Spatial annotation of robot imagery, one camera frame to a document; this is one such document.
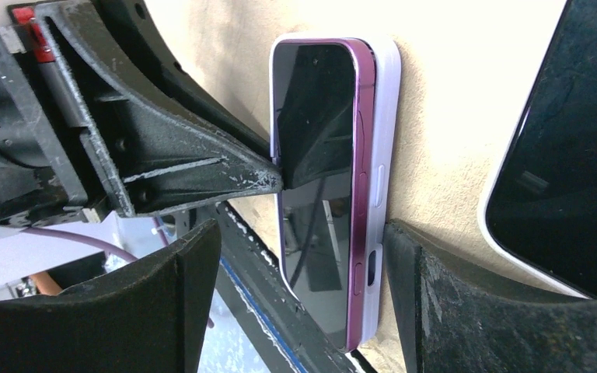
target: purple smartphone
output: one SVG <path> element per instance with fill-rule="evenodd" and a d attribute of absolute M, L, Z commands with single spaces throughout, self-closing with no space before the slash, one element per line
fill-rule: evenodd
<path fill-rule="evenodd" d="M 375 59 L 358 39 L 276 40 L 270 58 L 271 157 L 281 273 L 329 340 L 361 342 Z"/>

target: black phone screen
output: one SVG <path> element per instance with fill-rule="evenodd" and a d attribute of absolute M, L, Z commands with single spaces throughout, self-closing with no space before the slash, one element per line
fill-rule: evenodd
<path fill-rule="evenodd" d="M 279 44 L 274 113 L 285 278 L 331 342 L 346 342 L 355 70 L 337 44 Z"/>
<path fill-rule="evenodd" d="M 564 10 L 487 209 L 504 249 L 597 297 L 597 2 Z"/>

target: phone side button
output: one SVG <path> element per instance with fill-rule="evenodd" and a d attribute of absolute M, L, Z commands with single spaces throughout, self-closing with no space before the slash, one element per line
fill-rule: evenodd
<path fill-rule="evenodd" d="M 381 203 L 383 202 L 383 182 L 386 180 L 385 178 L 386 176 L 386 166 L 384 165 L 380 165 L 379 169 L 376 173 L 376 195 L 374 198 L 374 207 L 379 207 L 381 206 Z"/>
<path fill-rule="evenodd" d="M 365 272 L 362 271 L 362 263 L 354 267 L 354 295 L 359 295 L 362 291 L 362 285 L 365 282 Z"/>
<path fill-rule="evenodd" d="M 363 216 L 367 212 L 367 200 L 365 199 L 368 196 L 369 185 L 368 185 L 368 177 L 367 173 L 361 173 L 358 175 L 358 185 L 356 185 L 356 189 L 358 189 L 358 195 L 356 199 L 358 200 L 358 216 Z"/>

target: beige tabletop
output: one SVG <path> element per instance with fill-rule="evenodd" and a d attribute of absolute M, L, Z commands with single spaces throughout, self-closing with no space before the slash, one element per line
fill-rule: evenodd
<path fill-rule="evenodd" d="M 477 207 L 516 129 L 564 0 L 148 0 L 192 77 L 265 138 L 268 56 L 280 34 L 384 33 L 403 61 L 388 218 L 516 280 L 547 288 L 485 242 Z M 232 204 L 278 252 L 271 196 Z M 360 348 L 380 372 L 405 371 L 387 279 L 379 331 Z"/>

